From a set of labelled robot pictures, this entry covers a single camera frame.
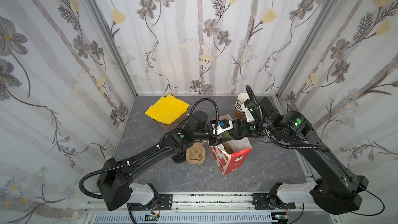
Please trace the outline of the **stack of black lids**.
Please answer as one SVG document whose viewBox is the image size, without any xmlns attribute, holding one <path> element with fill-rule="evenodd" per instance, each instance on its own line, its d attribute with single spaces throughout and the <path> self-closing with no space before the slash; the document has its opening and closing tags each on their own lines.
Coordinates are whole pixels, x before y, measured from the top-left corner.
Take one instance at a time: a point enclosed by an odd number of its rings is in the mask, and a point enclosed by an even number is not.
<svg viewBox="0 0 398 224">
<path fill-rule="evenodd" d="M 183 163 L 186 160 L 186 154 L 185 153 L 180 153 L 175 156 L 172 156 L 172 161 L 174 163 L 180 164 Z"/>
</svg>

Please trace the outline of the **aluminium mounting rail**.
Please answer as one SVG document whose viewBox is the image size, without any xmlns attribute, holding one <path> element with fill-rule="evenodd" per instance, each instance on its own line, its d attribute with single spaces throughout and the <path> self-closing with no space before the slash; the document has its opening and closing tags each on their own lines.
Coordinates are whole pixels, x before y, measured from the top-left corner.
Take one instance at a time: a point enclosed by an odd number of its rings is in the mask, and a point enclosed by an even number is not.
<svg viewBox="0 0 398 224">
<path fill-rule="evenodd" d="M 109 212 L 95 199 L 88 201 L 86 224 L 346 224 L 344 215 L 332 215 L 314 204 L 295 203 L 280 209 L 261 206 L 265 193 L 252 192 L 173 192 L 164 197 L 154 220 L 149 211 L 128 212 L 125 206 Z"/>
</svg>

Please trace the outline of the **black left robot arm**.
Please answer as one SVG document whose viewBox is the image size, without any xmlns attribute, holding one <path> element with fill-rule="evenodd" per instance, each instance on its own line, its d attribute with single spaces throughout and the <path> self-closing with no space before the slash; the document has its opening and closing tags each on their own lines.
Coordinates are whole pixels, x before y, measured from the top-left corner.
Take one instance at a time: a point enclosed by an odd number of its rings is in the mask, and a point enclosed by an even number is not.
<svg viewBox="0 0 398 224">
<path fill-rule="evenodd" d="M 138 184 L 134 180 L 146 169 L 168 157 L 175 163 L 183 163 L 187 149 L 194 143 L 217 140 L 219 110 L 215 110 L 216 119 L 212 121 L 208 120 L 206 113 L 195 110 L 205 101 L 216 106 L 210 98 L 198 100 L 189 115 L 176 128 L 163 134 L 156 145 L 120 161 L 111 158 L 101 170 L 85 175 L 79 182 L 81 192 L 88 197 L 102 199 L 110 211 L 123 205 L 127 208 L 137 204 L 154 207 L 159 198 L 154 186 L 151 183 Z"/>
</svg>

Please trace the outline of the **brown pulp cup carrier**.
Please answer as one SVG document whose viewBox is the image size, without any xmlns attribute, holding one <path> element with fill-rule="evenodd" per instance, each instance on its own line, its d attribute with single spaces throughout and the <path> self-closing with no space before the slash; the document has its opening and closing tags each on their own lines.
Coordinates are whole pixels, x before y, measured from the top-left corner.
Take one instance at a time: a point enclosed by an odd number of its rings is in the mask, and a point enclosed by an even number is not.
<svg viewBox="0 0 398 224">
<path fill-rule="evenodd" d="M 202 165 L 206 159 L 205 142 L 196 142 L 187 149 L 186 160 L 189 164 Z"/>
</svg>

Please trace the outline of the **brown cardboard napkin box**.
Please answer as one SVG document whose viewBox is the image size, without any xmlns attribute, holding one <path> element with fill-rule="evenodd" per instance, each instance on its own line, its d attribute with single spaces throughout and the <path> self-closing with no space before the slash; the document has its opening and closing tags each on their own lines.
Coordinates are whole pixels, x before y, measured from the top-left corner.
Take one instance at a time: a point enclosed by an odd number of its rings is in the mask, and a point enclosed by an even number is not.
<svg viewBox="0 0 398 224">
<path fill-rule="evenodd" d="M 179 116 L 176 120 L 174 120 L 172 123 L 170 124 L 164 124 L 163 128 L 165 130 L 169 130 L 172 129 L 174 127 L 176 127 L 179 123 L 181 123 L 184 119 L 186 119 L 189 115 L 189 110 L 186 110 L 181 116 Z"/>
</svg>

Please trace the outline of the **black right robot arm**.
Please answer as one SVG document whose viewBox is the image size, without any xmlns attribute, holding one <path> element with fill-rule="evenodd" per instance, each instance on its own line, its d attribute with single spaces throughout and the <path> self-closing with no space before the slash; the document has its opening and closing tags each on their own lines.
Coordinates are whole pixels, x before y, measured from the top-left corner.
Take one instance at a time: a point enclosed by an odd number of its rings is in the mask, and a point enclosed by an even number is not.
<svg viewBox="0 0 398 224">
<path fill-rule="evenodd" d="M 367 191 L 368 179 L 344 166 L 303 114 L 289 111 L 281 115 L 268 98 L 258 100 L 251 86 L 246 85 L 246 91 L 246 119 L 235 120 L 230 135 L 236 140 L 266 136 L 278 147 L 298 151 L 319 175 L 308 186 L 275 183 L 265 204 L 272 209 L 290 203 L 316 204 L 329 214 L 357 215 L 362 203 L 360 193 Z"/>
</svg>

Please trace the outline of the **stack of paper cups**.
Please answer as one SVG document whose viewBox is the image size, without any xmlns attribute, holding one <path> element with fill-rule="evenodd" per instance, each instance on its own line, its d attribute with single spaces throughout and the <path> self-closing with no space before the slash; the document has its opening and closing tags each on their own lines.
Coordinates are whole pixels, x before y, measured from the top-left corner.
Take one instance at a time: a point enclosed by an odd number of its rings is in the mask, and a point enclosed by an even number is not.
<svg viewBox="0 0 398 224">
<path fill-rule="evenodd" d="M 243 119 L 245 117 L 244 103 L 248 99 L 249 99 L 249 95 L 247 93 L 240 93 L 238 95 L 236 103 L 235 103 L 235 112 L 234 112 L 234 117 L 236 119 Z"/>
</svg>

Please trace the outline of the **red white paper bag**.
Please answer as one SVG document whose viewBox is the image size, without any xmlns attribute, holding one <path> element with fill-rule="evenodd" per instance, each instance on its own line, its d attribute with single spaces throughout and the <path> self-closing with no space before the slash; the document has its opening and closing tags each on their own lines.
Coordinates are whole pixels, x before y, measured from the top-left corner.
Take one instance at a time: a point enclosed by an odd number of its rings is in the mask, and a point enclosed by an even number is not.
<svg viewBox="0 0 398 224">
<path fill-rule="evenodd" d="M 229 115 L 219 117 L 219 120 L 224 119 L 229 119 L 233 123 L 233 119 Z M 225 140 L 220 134 L 217 136 L 217 140 L 207 142 L 210 152 L 222 175 L 227 175 L 238 170 L 252 150 L 248 138 Z"/>
</svg>

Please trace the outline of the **yellow napkin stack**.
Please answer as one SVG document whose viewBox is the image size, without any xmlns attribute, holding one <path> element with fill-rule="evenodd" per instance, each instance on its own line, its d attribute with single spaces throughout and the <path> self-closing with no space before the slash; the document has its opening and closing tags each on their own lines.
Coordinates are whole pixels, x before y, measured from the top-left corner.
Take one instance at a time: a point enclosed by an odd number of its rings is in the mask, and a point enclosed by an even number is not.
<svg viewBox="0 0 398 224">
<path fill-rule="evenodd" d="M 145 112 L 153 120 L 162 124 L 171 124 L 184 114 L 190 104 L 169 94 L 167 97 L 161 97 Z"/>
</svg>

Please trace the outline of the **green paper coffee cup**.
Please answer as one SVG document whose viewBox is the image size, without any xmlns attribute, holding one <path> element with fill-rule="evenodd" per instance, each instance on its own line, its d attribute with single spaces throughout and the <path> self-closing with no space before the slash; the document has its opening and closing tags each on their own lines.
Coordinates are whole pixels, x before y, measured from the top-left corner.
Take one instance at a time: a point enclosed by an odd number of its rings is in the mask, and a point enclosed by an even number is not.
<svg viewBox="0 0 398 224">
<path fill-rule="evenodd" d="M 230 135 L 229 131 L 224 131 L 221 134 L 221 137 L 225 140 L 233 140 L 233 137 Z"/>
</svg>

